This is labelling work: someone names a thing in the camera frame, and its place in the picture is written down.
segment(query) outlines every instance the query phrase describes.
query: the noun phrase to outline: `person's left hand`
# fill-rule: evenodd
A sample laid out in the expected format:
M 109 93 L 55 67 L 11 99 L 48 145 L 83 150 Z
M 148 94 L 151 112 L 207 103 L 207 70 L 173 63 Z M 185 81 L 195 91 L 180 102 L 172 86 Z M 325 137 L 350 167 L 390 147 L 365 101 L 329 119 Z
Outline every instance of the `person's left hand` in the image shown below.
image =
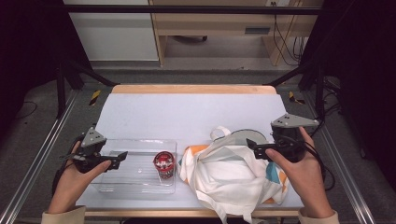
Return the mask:
M 72 150 L 74 153 L 80 142 L 77 142 Z M 49 204 L 47 214 L 61 214 L 69 212 L 76 207 L 76 201 L 82 195 L 88 185 L 103 173 L 111 161 L 104 161 L 90 170 L 86 174 L 79 172 L 77 167 L 69 160 L 64 169 L 64 173 L 59 179 L 58 186 Z

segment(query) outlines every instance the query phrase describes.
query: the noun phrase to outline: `black backdrop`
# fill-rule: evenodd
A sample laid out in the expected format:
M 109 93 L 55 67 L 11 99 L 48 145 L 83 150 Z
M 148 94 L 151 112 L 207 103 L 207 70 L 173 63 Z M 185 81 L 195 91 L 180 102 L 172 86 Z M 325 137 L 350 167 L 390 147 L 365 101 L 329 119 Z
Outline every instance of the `black backdrop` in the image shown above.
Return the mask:
M 325 1 L 340 13 L 319 16 L 302 63 L 351 1 Z M 361 150 L 376 160 L 396 190 L 396 18 L 393 0 L 355 1 L 325 48 L 320 66 L 326 76 L 340 79 L 340 103 Z
M 0 138 L 7 134 L 25 94 L 55 79 L 62 59 L 91 68 L 68 13 L 43 11 L 37 2 L 0 1 Z

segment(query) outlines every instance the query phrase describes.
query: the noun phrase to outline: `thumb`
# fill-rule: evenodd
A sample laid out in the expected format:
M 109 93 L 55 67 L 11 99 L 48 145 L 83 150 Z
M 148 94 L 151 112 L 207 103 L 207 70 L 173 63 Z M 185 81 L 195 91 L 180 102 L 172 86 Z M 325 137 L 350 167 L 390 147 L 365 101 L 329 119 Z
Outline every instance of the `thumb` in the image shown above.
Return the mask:
M 87 173 L 87 176 L 90 179 L 90 182 L 93 181 L 97 176 L 103 173 L 110 166 L 111 161 L 103 161 L 92 170 Z
M 265 154 L 267 154 L 267 156 L 283 170 L 286 170 L 290 165 L 290 161 L 288 161 L 284 156 L 282 156 L 282 154 L 280 154 L 276 150 L 268 148 L 265 150 Z

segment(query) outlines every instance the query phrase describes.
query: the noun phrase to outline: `aluminum rail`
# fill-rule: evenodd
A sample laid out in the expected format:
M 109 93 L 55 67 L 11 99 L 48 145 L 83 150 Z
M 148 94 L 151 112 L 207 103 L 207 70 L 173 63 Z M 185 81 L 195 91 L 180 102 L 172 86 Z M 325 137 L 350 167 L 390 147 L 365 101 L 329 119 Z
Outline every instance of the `aluminum rail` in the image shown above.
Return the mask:
M 195 14 L 261 14 L 319 15 L 339 13 L 321 7 L 238 7 L 238 6 L 141 6 L 141 5 L 43 5 L 44 9 L 84 13 L 195 13 Z
M 17 191 L 15 192 L 14 196 L 12 197 L 11 201 L 9 202 L 6 209 L 3 211 L 2 215 L 0 216 L 0 223 L 1 224 L 11 224 L 16 219 L 18 213 L 23 206 L 27 196 L 29 195 L 30 190 L 35 183 L 41 168 L 44 165 L 48 155 L 50 154 L 52 147 L 59 136 L 59 133 L 64 126 L 65 121 L 69 117 L 69 114 L 73 108 L 73 105 L 77 99 L 79 91 L 71 91 L 69 99 L 67 101 L 67 108 L 64 111 L 63 115 L 56 119 L 54 124 L 52 125 L 47 138 L 45 139 L 43 145 L 39 149 L 37 155 L 35 156 L 35 160 L 33 161 L 32 165 L 30 166 L 28 172 L 26 173 L 25 177 L 23 178 L 20 186 L 18 187 Z
M 307 101 L 309 108 L 311 109 L 311 112 L 316 115 L 316 110 L 313 104 L 313 97 L 306 91 L 303 91 L 303 95 L 305 100 Z M 346 195 L 348 196 L 349 201 L 351 202 L 352 207 L 355 210 L 359 222 L 362 224 L 374 224 L 374 217 L 369 207 L 367 206 L 366 201 L 364 201 L 363 196 L 361 195 L 361 191 L 359 190 L 355 180 L 353 179 L 352 174 L 350 173 L 347 165 L 341 157 L 337 146 L 332 140 L 332 137 L 326 125 L 323 125 L 319 132 L 322 134 L 326 148 L 328 149 L 327 151 L 334 165 L 334 169 L 339 175 L 341 184 L 346 191 Z

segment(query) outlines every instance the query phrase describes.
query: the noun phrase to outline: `hand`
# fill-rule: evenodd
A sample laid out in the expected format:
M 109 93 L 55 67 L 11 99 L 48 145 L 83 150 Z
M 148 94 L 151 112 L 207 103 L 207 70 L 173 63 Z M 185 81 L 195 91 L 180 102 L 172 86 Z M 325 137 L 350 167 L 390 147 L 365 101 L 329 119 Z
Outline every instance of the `hand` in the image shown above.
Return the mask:
M 314 146 L 314 141 L 303 127 L 300 127 L 300 132 L 305 142 Z M 313 155 L 305 153 L 301 161 L 293 163 L 273 149 L 267 149 L 265 153 L 283 169 L 300 195 L 304 204 L 303 216 L 324 218 L 334 214 L 326 196 L 320 165 Z
M 72 153 L 76 152 L 79 144 L 80 142 L 75 144 Z M 64 173 L 59 179 L 58 186 L 49 204 L 48 214 L 61 214 L 73 210 L 76 201 L 84 190 L 99 174 L 108 168 L 111 161 L 100 163 L 86 174 L 80 173 L 72 163 L 72 160 L 69 160 L 65 166 Z

